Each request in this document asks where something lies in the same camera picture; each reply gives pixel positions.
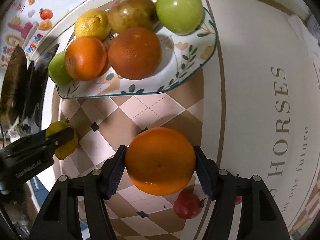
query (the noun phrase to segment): orange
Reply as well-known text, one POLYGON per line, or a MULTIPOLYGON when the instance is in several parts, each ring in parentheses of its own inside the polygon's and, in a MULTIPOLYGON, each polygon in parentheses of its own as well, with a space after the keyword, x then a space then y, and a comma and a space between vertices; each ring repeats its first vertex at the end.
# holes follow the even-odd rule
POLYGON ((109 61, 122 77, 140 80, 151 76, 162 58, 158 37, 143 27, 133 27, 121 32, 111 43, 109 61))
POLYGON ((125 165, 138 189, 165 196, 188 185, 196 168, 196 155, 183 134, 157 127, 133 139, 125 154, 125 165))
POLYGON ((107 51, 94 36, 75 39, 65 53, 65 68, 68 74, 80 81, 89 81, 100 74, 107 60, 107 51))

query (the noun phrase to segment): white ceramic plate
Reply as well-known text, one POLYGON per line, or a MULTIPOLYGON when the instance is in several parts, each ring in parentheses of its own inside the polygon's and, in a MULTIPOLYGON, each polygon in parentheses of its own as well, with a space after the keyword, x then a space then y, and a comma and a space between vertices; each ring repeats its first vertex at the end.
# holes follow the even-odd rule
MULTIPOLYGON (((102 76, 87 82, 72 80, 57 85, 62 98, 94 98, 133 94, 168 92, 200 69, 212 57, 217 46, 217 29, 210 13, 204 8, 203 21, 191 34, 180 36, 159 25, 156 28, 162 48, 162 60, 157 71, 142 80, 122 78, 110 67, 102 76)), ((110 33, 105 46, 117 36, 110 33)))

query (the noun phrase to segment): lemon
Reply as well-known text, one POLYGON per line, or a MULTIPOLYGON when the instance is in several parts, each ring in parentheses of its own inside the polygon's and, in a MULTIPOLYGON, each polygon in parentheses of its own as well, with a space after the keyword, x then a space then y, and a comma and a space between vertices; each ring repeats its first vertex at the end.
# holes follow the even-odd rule
POLYGON ((63 121, 56 121, 50 124, 50 126, 45 131, 45 136, 49 137, 65 128, 71 127, 75 132, 75 135, 71 141, 68 141, 66 144, 62 145, 58 149, 56 149, 55 155, 58 159, 64 160, 67 156, 73 153, 77 146, 78 146, 78 135, 75 129, 72 127, 71 124, 63 121))
POLYGON ((110 33, 111 27, 108 23, 107 13, 99 9, 91 9, 83 13, 75 25, 75 35, 95 36, 99 40, 104 40, 110 33))

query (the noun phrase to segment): checkered floor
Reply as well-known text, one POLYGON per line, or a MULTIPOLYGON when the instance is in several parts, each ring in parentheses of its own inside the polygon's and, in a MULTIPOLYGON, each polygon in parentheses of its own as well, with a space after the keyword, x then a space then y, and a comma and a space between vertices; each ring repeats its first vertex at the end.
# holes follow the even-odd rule
MULTIPOLYGON (((200 145, 202 118, 202 70, 168 93, 63 100, 61 120, 75 127, 80 141, 77 150, 60 161, 62 171, 74 178, 100 168, 120 145, 128 146, 145 128, 173 128, 193 145, 200 145)), ((193 176, 188 189, 193 190, 195 181, 193 176)), ((132 184, 125 171, 117 193, 105 201, 118 239, 179 239, 186 221, 173 211, 178 194, 146 194, 132 184)), ((79 199, 79 215, 86 222, 83 199, 79 199)))

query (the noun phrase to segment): screw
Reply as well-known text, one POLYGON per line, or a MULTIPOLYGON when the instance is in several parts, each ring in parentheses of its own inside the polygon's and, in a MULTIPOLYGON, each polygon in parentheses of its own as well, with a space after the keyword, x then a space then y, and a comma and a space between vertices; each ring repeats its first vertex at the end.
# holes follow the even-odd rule
POLYGON ((95 175, 95 176, 99 175, 100 173, 101 173, 100 169, 95 169, 95 170, 92 171, 92 174, 95 175))
POLYGON ((66 175, 62 175, 62 176, 59 177, 59 180, 60 180, 61 182, 64 182, 64 181, 67 180, 67 176, 66 176, 66 175))
POLYGON ((228 174, 228 172, 224 169, 219 170, 219 174, 222 176, 226 176, 228 174))
POLYGON ((258 181, 261 180, 261 178, 260 178, 260 176, 258 176, 258 175, 254 175, 254 176, 253 176, 253 180, 258 182, 258 181))

